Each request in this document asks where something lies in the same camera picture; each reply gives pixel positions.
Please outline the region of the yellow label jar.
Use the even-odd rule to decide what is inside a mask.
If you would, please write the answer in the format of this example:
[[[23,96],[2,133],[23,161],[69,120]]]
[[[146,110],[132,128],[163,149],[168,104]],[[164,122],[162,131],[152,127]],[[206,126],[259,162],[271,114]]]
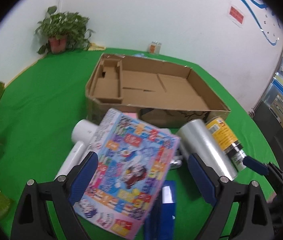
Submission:
[[[243,164],[243,160],[246,157],[246,153],[241,142],[225,120],[220,116],[216,116],[205,125],[237,171],[244,170],[246,166]]]

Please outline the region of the silver metal can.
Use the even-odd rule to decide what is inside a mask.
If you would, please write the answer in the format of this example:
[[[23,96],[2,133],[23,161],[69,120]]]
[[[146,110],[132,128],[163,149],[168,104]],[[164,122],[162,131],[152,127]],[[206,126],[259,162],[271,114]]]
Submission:
[[[180,137],[179,150],[185,160],[195,153],[218,176],[225,176],[231,181],[237,177],[237,170],[201,119],[187,122],[177,131],[176,135]]]

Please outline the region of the colourful puzzle box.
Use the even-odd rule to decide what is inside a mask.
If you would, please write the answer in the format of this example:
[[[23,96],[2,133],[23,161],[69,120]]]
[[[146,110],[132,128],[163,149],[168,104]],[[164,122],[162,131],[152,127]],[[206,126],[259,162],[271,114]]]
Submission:
[[[98,167],[75,212],[102,229],[134,239],[150,212],[180,138],[110,108],[89,150]]]

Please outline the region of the cardboard divider insert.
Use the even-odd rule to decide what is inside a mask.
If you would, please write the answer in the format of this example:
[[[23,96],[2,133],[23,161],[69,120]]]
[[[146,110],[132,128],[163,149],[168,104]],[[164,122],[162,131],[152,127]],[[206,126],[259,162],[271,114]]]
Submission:
[[[99,62],[92,81],[90,96],[102,103],[122,103],[123,64],[118,59],[103,59]]]

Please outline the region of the blue stapler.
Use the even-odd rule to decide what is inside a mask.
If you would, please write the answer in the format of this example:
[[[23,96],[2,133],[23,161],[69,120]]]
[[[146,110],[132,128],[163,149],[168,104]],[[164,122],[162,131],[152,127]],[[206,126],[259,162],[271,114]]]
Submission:
[[[166,180],[144,222],[144,239],[173,239],[176,200],[176,182]]]

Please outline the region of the white handheld fan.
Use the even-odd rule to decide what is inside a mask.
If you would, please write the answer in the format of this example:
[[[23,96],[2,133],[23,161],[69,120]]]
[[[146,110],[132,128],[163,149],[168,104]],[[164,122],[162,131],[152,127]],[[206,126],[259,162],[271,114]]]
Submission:
[[[71,134],[71,140],[74,144],[73,148],[60,167],[55,179],[61,175],[66,176],[75,165],[79,165],[81,163],[84,159],[84,153],[88,148],[94,133],[97,131],[97,128],[98,125],[86,119],[80,120],[74,126]]]

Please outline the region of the green table cloth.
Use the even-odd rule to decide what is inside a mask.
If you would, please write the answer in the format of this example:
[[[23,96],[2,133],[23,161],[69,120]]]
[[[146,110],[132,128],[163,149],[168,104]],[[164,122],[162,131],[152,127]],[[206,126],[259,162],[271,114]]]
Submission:
[[[100,55],[101,51],[78,50],[48,55],[5,89],[0,101],[0,189],[13,203],[0,227],[8,238],[26,182],[52,181],[72,148],[73,127],[87,116],[85,85]],[[226,122],[246,154],[278,165],[255,122],[202,67],[163,55],[147,57],[191,67],[231,109]],[[177,190],[173,239],[195,239],[211,205],[203,200],[187,166],[169,171],[167,179],[176,182]]]

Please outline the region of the large cardboard box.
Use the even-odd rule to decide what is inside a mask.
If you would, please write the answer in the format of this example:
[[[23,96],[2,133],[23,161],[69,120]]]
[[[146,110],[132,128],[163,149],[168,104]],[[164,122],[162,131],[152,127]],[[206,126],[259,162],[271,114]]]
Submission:
[[[102,103],[90,96],[92,81],[103,59],[123,64],[122,103]],[[230,108],[189,66],[149,58],[103,53],[85,87],[87,118],[99,124],[110,108],[136,113],[159,128],[179,128],[193,119],[226,119]]]

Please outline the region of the clear jar orange label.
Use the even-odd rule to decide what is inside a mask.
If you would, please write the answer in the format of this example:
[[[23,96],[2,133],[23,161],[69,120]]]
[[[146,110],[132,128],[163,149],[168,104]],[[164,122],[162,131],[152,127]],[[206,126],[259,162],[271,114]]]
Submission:
[[[157,41],[153,41],[148,46],[148,52],[150,54],[159,54],[161,49],[161,43]]]

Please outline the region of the light blue flat object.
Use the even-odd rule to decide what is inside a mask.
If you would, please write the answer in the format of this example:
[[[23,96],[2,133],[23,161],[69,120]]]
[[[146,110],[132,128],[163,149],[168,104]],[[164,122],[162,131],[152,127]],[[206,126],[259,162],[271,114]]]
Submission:
[[[134,54],[133,56],[140,57],[140,58],[146,58],[146,56],[143,53]]]

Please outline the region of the yellow cloth piece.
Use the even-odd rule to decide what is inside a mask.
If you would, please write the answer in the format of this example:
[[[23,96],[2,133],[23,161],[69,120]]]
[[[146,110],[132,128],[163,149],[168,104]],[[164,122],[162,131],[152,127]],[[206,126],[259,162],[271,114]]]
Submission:
[[[106,47],[99,46],[96,43],[90,43],[87,50],[88,51],[104,51],[104,50],[106,50]]]

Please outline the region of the potted plant red pot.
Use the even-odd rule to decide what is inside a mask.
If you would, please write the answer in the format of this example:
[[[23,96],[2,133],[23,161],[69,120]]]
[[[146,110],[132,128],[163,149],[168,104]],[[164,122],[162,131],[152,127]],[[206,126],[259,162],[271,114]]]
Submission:
[[[88,49],[94,33],[88,28],[89,20],[79,12],[58,12],[56,5],[49,7],[45,18],[37,22],[35,34],[45,39],[37,53],[60,54],[66,50]]]

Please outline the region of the red wall sign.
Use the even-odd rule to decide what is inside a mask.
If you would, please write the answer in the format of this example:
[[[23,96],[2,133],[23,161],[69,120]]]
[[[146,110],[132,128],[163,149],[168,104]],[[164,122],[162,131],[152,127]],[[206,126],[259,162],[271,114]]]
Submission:
[[[227,17],[239,28],[243,28],[246,17],[244,13],[231,2],[228,4]]]

